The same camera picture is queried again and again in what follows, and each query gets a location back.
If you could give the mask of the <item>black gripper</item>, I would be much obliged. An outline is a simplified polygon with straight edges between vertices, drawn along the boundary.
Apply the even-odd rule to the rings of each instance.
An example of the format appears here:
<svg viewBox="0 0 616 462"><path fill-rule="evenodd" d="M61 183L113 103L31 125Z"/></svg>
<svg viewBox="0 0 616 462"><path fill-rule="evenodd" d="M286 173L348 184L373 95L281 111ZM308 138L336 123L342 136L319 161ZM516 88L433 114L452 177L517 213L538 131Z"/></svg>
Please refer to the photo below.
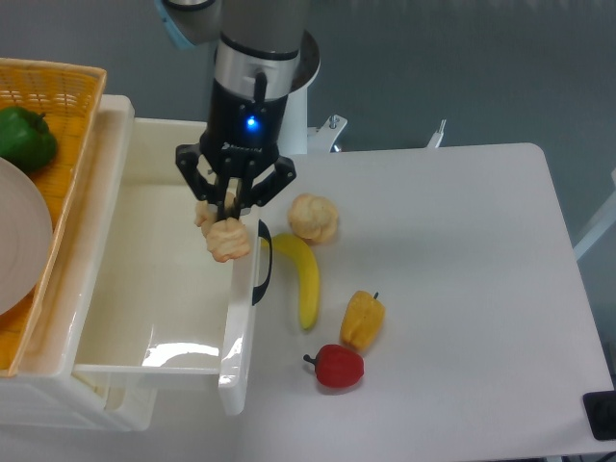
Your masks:
<svg viewBox="0 0 616 462"><path fill-rule="evenodd" d="M263 207L295 180L293 161L280 154L278 136L287 97L267 99L266 79L247 96L215 82L207 127L196 144L180 144L175 164L194 197L217 207L217 221L229 217L228 184L237 179L234 217Z"/></svg>

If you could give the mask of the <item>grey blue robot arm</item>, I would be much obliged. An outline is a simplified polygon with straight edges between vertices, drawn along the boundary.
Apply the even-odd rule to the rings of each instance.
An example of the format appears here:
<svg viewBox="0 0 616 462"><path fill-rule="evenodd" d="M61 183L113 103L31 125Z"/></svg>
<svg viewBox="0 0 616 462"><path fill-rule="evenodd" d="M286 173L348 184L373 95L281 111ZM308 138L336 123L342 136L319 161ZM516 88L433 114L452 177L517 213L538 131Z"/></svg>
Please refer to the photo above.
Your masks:
<svg viewBox="0 0 616 462"><path fill-rule="evenodd" d="M175 163L217 220L270 202L295 179L278 139L309 10L306 1L159 1L180 49L216 44L207 126Z"/></svg>

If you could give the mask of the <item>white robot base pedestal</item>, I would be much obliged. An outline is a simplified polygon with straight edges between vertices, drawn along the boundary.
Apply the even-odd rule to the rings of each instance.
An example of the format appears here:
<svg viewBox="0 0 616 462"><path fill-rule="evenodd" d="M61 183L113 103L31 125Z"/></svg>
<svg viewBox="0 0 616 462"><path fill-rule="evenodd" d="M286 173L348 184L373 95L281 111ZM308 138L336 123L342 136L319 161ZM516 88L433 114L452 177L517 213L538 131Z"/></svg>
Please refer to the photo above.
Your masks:
<svg viewBox="0 0 616 462"><path fill-rule="evenodd" d="M308 123L308 89L316 80L321 69L321 53L314 37L303 33L298 63L288 95L283 116L278 148L282 156L340 152L338 138L347 127L347 119L341 115L330 115L320 127Z"/></svg>

